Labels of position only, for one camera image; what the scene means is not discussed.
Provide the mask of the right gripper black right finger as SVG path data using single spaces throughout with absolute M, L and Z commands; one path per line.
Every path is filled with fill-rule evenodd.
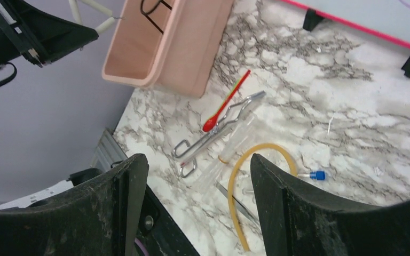
M 260 154 L 251 180 L 267 255 L 410 255 L 410 200 L 391 206 L 321 190 Z

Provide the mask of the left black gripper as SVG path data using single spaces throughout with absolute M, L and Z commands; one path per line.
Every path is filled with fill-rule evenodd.
M 0 1 L 0 66 L 23 56 L 43 67 L 98 37 L 93 28 L 45 13 L 26 1 Z

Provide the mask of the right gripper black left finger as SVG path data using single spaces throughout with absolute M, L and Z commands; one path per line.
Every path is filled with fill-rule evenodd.
M 0 210 L 0 255 L 132 255 L 148 170 L 135 154 L 35 206 Z

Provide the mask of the clear glass test tubes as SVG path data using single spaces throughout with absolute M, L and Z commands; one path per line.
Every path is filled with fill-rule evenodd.
M 194 189 L 196 192 L 204 195 L 208 190 L 214 187 L 215 183 L 222 176 L 224 168 L 228 166 L 235 153 L 249 141 L 249 136 L 251 132 L 255 130 L 258 121 L 258 117 L 251 115 L 236 127 L 235 131 L 224 145 L 223 150 L 195 181 Z

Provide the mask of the metal crucible tongs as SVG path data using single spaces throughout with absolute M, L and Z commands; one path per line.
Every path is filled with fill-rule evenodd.
M 243 119 L 247 109 L 254 102 L 264 98 L 266 92 L 264 90 L 251 94 L 238 103 L 230 105 L 223 117 L 221 117 L 216 125 L 209 132 L 206 132 L 195 143 L 191 144 L 187 139 L 183 139 L 172 149 L 171 155 L 175 159 L 180 160 L 179 176 L 187 178 L 197 168 L 196 155 L 216 139 L 222 137 L 226 130 L 232 127 L 235 123 Z

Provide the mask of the black wire tripod stand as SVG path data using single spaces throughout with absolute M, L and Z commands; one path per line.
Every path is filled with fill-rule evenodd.
M 141 0 L 140 12 L 163 35 L 174 2 L 171 0 Z

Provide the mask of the pink plastic bin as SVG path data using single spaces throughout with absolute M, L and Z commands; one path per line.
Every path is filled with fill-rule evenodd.
M 126 1 L 109 46 L 102 77 L 140 89 L 204 95 L 233 1 L 176 0 L 162 35 Z

